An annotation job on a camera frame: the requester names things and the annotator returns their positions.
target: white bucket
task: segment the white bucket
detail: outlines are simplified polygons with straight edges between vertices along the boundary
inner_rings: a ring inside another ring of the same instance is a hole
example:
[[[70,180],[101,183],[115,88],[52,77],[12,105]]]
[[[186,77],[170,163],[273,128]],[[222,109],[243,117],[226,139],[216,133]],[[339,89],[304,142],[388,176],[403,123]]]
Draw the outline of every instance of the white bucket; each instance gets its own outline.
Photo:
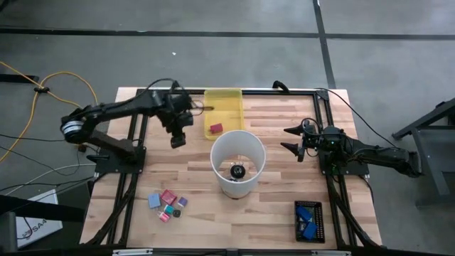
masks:
[[[230,181],[218,171],[221,163],[233,155],[249,158],[257,169],[257,174],[246,181]],[[251,132],[236,130],[226,132],[217,138],[210,151],[210,163],[223,192],[231,198],[242,198],[253,190],[264,170],[266,152],[262,142]]]

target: black tray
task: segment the black tray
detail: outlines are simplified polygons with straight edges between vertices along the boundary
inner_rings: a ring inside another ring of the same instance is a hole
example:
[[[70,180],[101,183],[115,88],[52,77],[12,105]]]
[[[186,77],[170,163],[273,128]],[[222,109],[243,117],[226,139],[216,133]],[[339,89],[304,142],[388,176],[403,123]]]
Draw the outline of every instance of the black tray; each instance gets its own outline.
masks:
[[[303,206],[307,211],[309,211],[313,218],[311,222],[318,226],[316,234],[314,234],[313,239],[306,239],[301,235],[300,226],[303,228],[306,227],[306,223],[299,220],[299,217],[296,214],[297,207]],[[322,203],[321,202],[310,202],[310,201],[294,201],[294,215],[296,223],[296,241],[297,242],[317,242],[325,243],[326,237],[324,235],[324,224],[322,219]]]

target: red block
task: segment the red block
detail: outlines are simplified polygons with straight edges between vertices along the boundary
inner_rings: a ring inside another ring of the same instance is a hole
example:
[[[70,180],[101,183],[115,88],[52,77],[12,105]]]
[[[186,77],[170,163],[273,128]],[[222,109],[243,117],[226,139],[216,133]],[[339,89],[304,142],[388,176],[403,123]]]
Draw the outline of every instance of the red block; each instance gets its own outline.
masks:
[[[165,190],[161,194],[161,200],[172,206],[173,202],[177,199],[177,196],[172,193],[170,190]]]
[[[210,126],[210,133],[215,134],[223,131],[223,126],[220,124],[214,124]]]

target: gray floor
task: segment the gray floor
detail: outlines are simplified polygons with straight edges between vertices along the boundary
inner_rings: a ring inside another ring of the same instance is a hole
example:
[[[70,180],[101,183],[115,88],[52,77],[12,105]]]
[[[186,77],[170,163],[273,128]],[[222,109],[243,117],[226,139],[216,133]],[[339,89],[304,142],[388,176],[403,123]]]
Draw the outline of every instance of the gray floor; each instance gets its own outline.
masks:
[[[455,33],[451,0],[320,0],[327,33]],[[309,0],[18,0],[0,13],[0,26],[154,31],[317,32]],[[385,136],[455,95],[455,41],[329,40],[336,86],[348,89],[350,102]],[[119,86],[147,85],[162,77],[182,85],[327,87],[318,39],[176,38],[0,35],[0,60],[41,77],[70,70],[89,80],[100,101],[111,102]],[[0,73],[10,73],[0,67]],[[81,105],[92,103],[73,78],[49,82],[53,92]],[[25,125],[33,91],[30,85],[1,84],[0,133],[17,135]],[[44,95],[27,137],[61,138],[60,117],[73,107]],[[359,119],[365,143],[384,145]],[[10,139],[0,138],[1,146]],[[399,146],[413,149],[410,138]],[[15,148],[52,167],[77,163],[73,146],[22,141]],[[87,162],[80,155],[81,162]],[[433,193],[428,178],[410,179],[393,170],[370,167],[375,209],[384,245],[402,250],[455,254],[455,209],[417,210],[414,201]],[[47,171],[20,156],[0,164],[0,188],[23,183]],[[57,183],[90,176],[81,168],[71,177],[50,174]],[[28,198],[48,187],[24,188]]]

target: wooden tabletop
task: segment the wooden tabletop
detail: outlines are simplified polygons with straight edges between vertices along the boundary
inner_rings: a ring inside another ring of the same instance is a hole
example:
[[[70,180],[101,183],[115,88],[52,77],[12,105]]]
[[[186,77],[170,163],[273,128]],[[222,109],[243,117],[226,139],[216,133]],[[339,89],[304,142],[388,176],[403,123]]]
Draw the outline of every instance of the wooden tabletop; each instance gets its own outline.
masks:
[[[136,90],[136,87],[119,88],[116,101],[135,96]],[[346,90],[336,92],[348,101]],[[194,96],[193,99],[203,100],[203,96]],[[356,138],[351,110],[335,95],[330,94],[330,101],[335,125]],[[230,199],[220,190],[210,167],[213,141],[204,137],[203,115],[194,118],[192,127],[184,128],[186,145],[177,149],[171,148],[171,136],[157,118],[149,120],[146,163],[136,190],[128,247],[336,248],[326,180],[320,173],[318,159],[305,156],[304,162],[298,163],[296,157],[279,144],[299,140],[297,136],[283,132],[283,128],[296,126],[305,117],[316,118],[312,98],[246,95],[243,107],[245,129],[258,136],[266,146],[267,164],[258,187],[240,200]],[[108,134],[118,139],[126,138],[129,120],[112,120]],[[118,174],[107,174],[96,183],[81,242],[92,238],[112,212],[118,178]],[[367,234],[381,244],[368,187],[357,176],[347,176],[346,185],[351,212]],[[147,196],[166,188],[187,198],[188,205],[180,218],[163,223],[156,211],[149,209]],[[295,241],[294,201],[297,200],[322,202],[324,244]],[[348,241],[342,216],[340,213],[343,237]],[[119,218],[119,230],[122,223],[123,215]]]

